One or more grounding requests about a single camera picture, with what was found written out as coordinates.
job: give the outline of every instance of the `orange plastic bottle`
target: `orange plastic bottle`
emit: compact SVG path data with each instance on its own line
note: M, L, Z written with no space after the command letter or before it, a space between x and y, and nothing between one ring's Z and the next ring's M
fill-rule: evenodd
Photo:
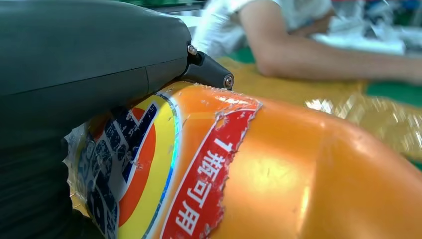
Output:
M107 238L422 238L422 175L325 113L176 82L73 134Z

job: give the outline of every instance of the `white chinese characters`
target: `white chinese characters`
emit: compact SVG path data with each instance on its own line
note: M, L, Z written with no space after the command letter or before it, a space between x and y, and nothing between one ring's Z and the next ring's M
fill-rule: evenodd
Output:
M182 204L186 211L183 212L182 210L179 210L179 216L182 218L176 217L176 224L192 236L195 225L198 222L199 213L195 212L195 210L189 207L186 201L183 201Z
M192 236L195 230L201 209L203 208L204 203L207 200L207 196L211 191L212 183L216 180L220 170L225 166L225 158L227 158L225 152L233 152L232 143L225 144L219 139L215 139L214 143L220 148L219 151L223 156L220 156L217 153L212 153L210 150L207 151L207 154L201 159L196 170L199 175L205 175L207 179L198 178L195 186L187 189L187 196L195 201L197 205L193 205L195 203L191 204L191 201L188 205L186 200L184 200L182 202L184 209L179 210L178 216L176 217L176 224L190 236Z

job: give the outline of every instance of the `metal screw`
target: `metal screw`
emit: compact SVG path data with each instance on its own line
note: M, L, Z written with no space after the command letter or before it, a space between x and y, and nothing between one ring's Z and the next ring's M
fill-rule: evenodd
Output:
M197 49L194 46L189 45L188 46L188 53L195 56L197 54Z
M224 78L224 87L230 89L230 88L233 87L233 85L234 85L234 78L233 78L233 76L232 75L227 75Z

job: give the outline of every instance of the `white shirt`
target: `white shirt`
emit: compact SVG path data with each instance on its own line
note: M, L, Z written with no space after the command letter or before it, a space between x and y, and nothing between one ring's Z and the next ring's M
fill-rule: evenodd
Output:
M210 0L195 29L192 45L211 57L219 57L247 45L237 16L245 5L256 0ZM324 17L331 0L268 0L281 8L287 30Z

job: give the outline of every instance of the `dark gray machine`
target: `dark gray machine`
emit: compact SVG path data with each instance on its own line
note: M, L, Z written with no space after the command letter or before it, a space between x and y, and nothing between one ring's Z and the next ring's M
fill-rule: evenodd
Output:
M72 128L172 80L232 87L190 44L181 20L130 4L0 0L0 238L83 234L66 234L83 228L61 163Z

